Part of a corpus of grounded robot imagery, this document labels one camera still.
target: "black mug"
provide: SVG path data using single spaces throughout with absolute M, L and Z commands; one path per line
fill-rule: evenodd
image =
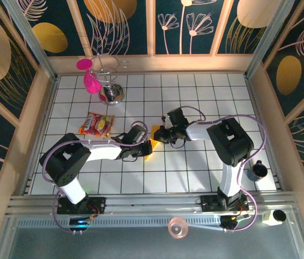
M 262 164 L 261 160 L 258 160 L 247 172 L 249 180 L 253 182 L 260 181 L 267 175 L 267 168 Z

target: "chip bag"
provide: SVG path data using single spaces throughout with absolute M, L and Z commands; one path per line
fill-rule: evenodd
M 85 123 L 79 129 L 79 133 L 97 137 L 109 137 L 114 117 L 114 115 L 108 116 L 89 112 Z

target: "yellow sponge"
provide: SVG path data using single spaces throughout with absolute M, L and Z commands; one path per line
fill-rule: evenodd
M 154 148 L 160 143 L 160 142 L 155 141 L 155 140 L 153 139 L 154 133 L 155 133 L 157 130 L 159 130 L 159 128 L 160 128 L 160 125 L 153 125 L 152 128 L 151 128 L 150 140 L 151 140 L 151 144 L 152 144 L 152 151 L 153 151 Z M 150 157 L 151 155 L 147 155 L 147 156 L 145 157 L 145 161 L 147 161 L 147 159 L 149 159 L 149 157 Z

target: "white tile floor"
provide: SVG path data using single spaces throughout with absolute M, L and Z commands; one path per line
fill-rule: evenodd
M 126 90 L 126 99 L 116 106 L 105 106 L 98 95 L 86 92 L 82 76 L 61 78 L 40 155 L 53 146 L 65 133 L 73 132 L 81 139 L 94 139 L 78 134 L 87 112 L 115 115 L 112 135 L 128 132 L 131 123 L 143 120 L 149 129 L 161 124 L 161 116 L 181 105 L 200 108 L 207 120 L 231 114 L 254 115 L 242 74 L 146 74 L 120 75 L 116 82 Z M 199 119 L 198 112 L 183 109 L 188 120 Z M 261 134 L 255 122 L 241 118 L 239 122 L 257 148 Z M 275 190 L 265 151 L 251 164 L 262 160 L 268 176 L 252 182 L 243 175 L 247 190 Z M 148 161 L 95 160 L 86 163 L 78 178 L 89 194 L 139 194 L 216 192 L 222 178 L 223 163 L 211 141 L 187 142 L 173 149 L 159 144 Z M 53 194 L 54 188 L 42 178 L 42 167 L 36 165 L 29 194 Z

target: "pink silicone cup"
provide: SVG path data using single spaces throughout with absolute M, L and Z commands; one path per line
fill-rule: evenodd
M 79 70 L 88 70 L 92 67 L 93 62 L 88 58 L 81 59 L 77 62 L 77 69 Z
M 88 93 L 98 93 L 102 89 L 100 82 L 86 71 L 84 76 L 84 85 Z

